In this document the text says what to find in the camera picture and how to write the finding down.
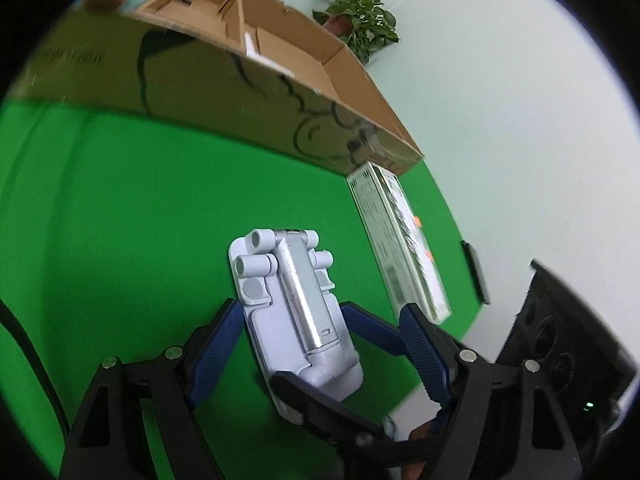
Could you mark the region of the person's left hand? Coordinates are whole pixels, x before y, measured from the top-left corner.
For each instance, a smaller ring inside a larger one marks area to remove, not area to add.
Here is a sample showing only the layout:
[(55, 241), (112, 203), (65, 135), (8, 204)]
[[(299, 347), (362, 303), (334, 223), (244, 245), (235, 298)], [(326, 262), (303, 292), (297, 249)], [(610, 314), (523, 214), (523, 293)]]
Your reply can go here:
[(416, 442), (420, 445), (420, 460), (401, 467), (402, 480), (416, 480), (420, 478), (426, 465), (427, 459), (433, 453), (433, 448), (437, 443), (437, 431), (434, 429), (434, 422), (424, 422), (419, 427), (414, 428), (408, 437), (409, 442)]

